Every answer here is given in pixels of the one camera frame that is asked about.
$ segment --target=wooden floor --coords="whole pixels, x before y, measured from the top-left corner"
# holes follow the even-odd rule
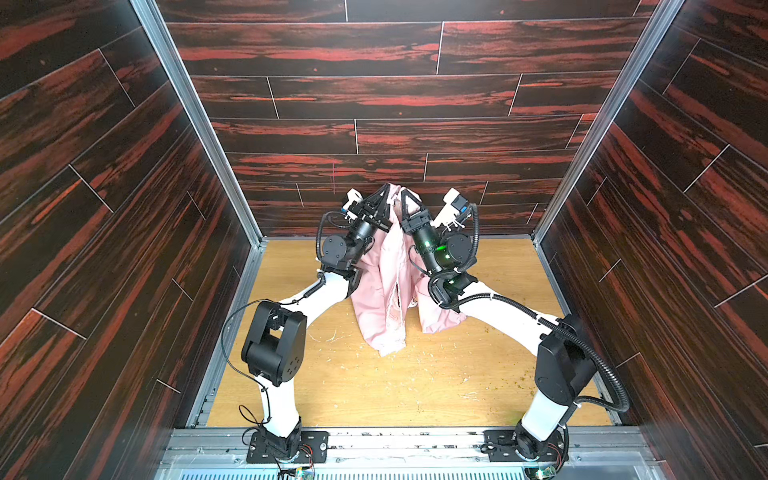
[[[281,300],[316,279],[311,240],[267,244],[251,299]],[[530,240],[481,240],[470,273],[533,309],[562,315]],[[253,318],[246,311],[230,355],[240,361]],[[362,338],[350,300],[336,304],[309,329],[306,355],[296,375],[296,406],[305,426],[515,425],[535,393],[536,358],[518,343],[474,318],[434,335],[421,333],[419,315],[406,318],[403,350],[380,357]],[[260,418],[254,383],[227,369],[209,426],[247,426],[244,404]],[[594,385],[586,393],[597,395]],[[600,407],[585,404],[570,425],[610,425]]]

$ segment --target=pink garment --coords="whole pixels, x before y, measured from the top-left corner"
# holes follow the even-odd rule
[[[360,285],[352,294],[363,338],[381,356],[406,346],[406,310],[419,306],[419,320],[424,333],[437,333],[457,326],[467,317],[453,310],[443,310],[427,292],[429,278],[408,260],[413,239],[400,227],[400,192],[404,187],[391,185],[387,203],[392,228],[388,233],[376,231],[371,250],[357,266],[363,270]],[[412,259],[424,267],[415,251]]]

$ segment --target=red wood grain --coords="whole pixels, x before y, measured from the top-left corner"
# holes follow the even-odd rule
[[[168,81],[143,27],[105,45],[101,53],[136,105]]]
[[[768,68],[700,41],[664,96],[768,168]]]
[[[0,223],[0,339],[54,285],[110,215],[68,168]]]
[[[446,22],[440,74],[618,70],[647,18]]]
[[[166,22],[344,22],[340,0],[158,0]]]
[[[1,99],[0,220],[132,109],[98,51]]]
[[[532,180],[561,178],[575,150],[539,150],[480,154],[430,154],[425,180]]]
[[[510,115],[597,113],[618,74],[618,71],[524,74]]]
[[[281,118],[501,117],[520,75],[271,78]]]
[[[212,122],[225,151],[257,154],[354,154],[349,120],[247,120]]]
[[[192,75],[429,75],[440,23],[170,23]]]
[[[578,115],[357,121],[360,153],[452,153],[563,148]]]
[[[0,465],[25,433],[84,340],[34,310],[0,343]]]

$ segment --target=side wall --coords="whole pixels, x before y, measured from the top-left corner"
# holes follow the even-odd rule
[[[768,476],[766,31],[688,0],[542,242],[680,480]]]
[[[530,233],[654,0],[158,0],[267,235],[349,188],[480,205]]]
[[[11,3],[0,477],[150,478],[250,245],[128,1]]]

